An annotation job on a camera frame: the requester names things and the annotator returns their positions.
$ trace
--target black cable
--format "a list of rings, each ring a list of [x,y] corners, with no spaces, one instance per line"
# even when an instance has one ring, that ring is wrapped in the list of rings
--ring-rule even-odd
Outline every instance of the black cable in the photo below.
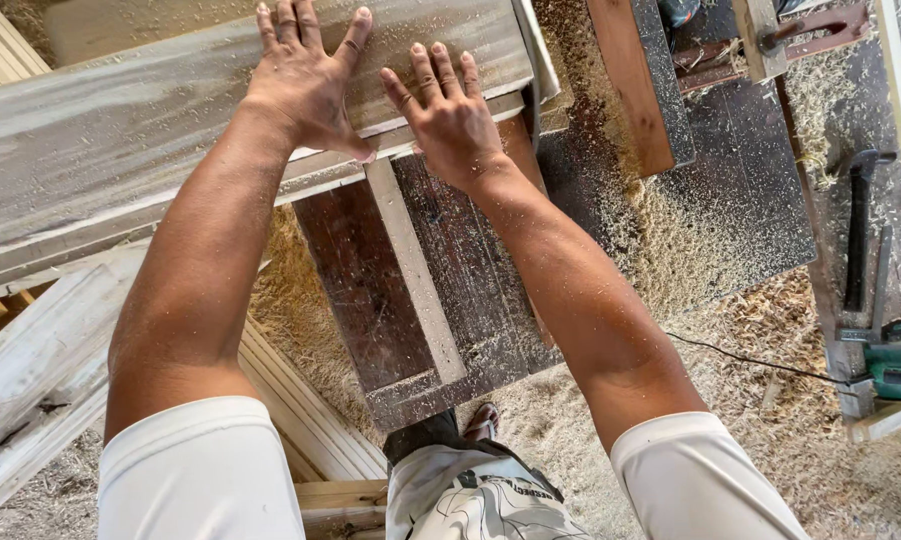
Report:
[[[747,358],[745,356],[738,356],[737,354],[734,354],[733,352],[727,352],[726,350],[723,350],[720,347],[715,347],[713,345],[710,345],[709,343],[704,343],[702,341],[694,341],[692,339],[685,339],[685,338],[680,337],[680,336],[676,335],[675,333],[671,333],[669,331],[665,332],[665,334],[667,334],[668,336],[670,336],[672,338],[680,339],[681,341],[684,341],[684,343],[692,343],[694,345],[700,345],[702,347],[709,347],[710,349],[713,349],[713,350],[721,353],[721,355],[727,355],[728,357],[738,360],[738,361],[741,361],[741,362],[751,362],[754,364],[760,364],[760,365],[767,366],[767,367],[776,367],[777,369],[782,369],[784,371],[796,373],[797,375],[806,375],[808,377],[814,377],[815,379],[820,379],[821,381],[827,381],[828,383],[834,383],[835,385],[847,385],[848,384],[848,382],[846,380],[838,380],[836,378],[830,378],[829,376],[826,376],[824,374],[810,373],[809,371],[803,371],[803,370],[799,370],[799,369],[793,368],[793,367],[781,366],[779,364],[772,364],[770,362],[764,362],[762,360],[754,360],[752,358]]]

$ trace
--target hand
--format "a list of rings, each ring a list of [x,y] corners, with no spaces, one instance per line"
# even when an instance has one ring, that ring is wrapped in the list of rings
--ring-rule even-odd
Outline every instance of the hand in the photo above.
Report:
[[[414,131],[417,146],[426,154],[427,168],[451,186],[468,192],[480,185],[488,171],[505,166],[510,159],[503,153],[500,134],[480,94],[473,56],[465,52],[460,57],[464,72],[461,89],[444,44],[434,43],[431,51],[437,77],[423,45],[415,43],[410,49],[426,108],[420,106],[393,70],[380,70],[380,77],[387,95]]]
[[[333,56],[324,52],[311,0],[277,0],[274,15],[266,4],[257,7],[264,52],[244,104],[263,108],[295,144],[372,162],[375,153],[344,109],[344,89],[371,31],[371,11],[357,10]]]

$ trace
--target white sleeve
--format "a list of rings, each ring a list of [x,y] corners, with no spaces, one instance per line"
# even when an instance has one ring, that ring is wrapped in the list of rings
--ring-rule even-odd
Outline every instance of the white sleeve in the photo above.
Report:
[[[613,444],[611,463],[649,540],[809,539],[708,412],[635,425]]]
[[[201,399],[131,425],[100,460],[101,540],[304,540],[297,495],[257,399]]]

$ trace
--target floor covered in sawdust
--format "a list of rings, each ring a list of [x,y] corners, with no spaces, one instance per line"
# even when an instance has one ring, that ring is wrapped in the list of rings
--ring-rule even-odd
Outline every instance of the floor covered in sawdust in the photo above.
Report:
[[[25,36],[41,52],[51,50],[51,43],[61,36],[82,36],[60,49],[60,56],[73,62],[126,48],[119,29],[132,29],[132,41],[149,42],[193,30],[201,26],[197,23],[206,26],[245,12],[240,2],[208,0],[202,3],[204,20],[192,24],[192,17],[180,14],[193,10],[196,0],[2,0],[0,4],[11,12],[14,24],[26,26]],[[67,28],[67,20],[77,20],[68,13],[90,9],[110,11],[117,17],[103,30]],[[102,39],[105,35],[113,39]],[[69,61],[57,62],[57,66],[64,64]],[[254,289],[252,314],[266,328],[267,338],[326,399],[373,441],[382,442],[367,415],[346,349],[288,207],[275,210],[269,252],[273,261]],[[670,316],[661,325],[684,338],[821,373],[823,346],[815,322],[806,271],[797,268]],[[741,364],[679,341],[676,346],[704,400],[780,490],[812,537],[901,538],[899,433],[852,445],[829,384]],[[459,418],[466,422],[483,401],[493,401],[501,411],[499,440],[546,472],[564,492],[571,514],[593,537],[642,538],[584,399],[564,366],[464,404],[458,408]],[[102,446],[99,427],[89,429],[28,482],[0,508],[0,540],[95,538]]]

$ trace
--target light wood board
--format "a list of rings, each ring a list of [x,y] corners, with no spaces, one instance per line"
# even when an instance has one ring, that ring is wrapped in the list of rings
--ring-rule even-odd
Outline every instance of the light wood board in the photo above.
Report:
[[[331,51],[360,5],[316,3]],[[440,40],[454,55],[472,51],[489,98],[530,80],[508,0],[367,5],[375,30],[346,99],[364,137],[405,123],[377,72],[389,66],[409,83],[413,42]],[[226,126],[259,54],[248,19],[0,87],[0,246],[172,199]]]

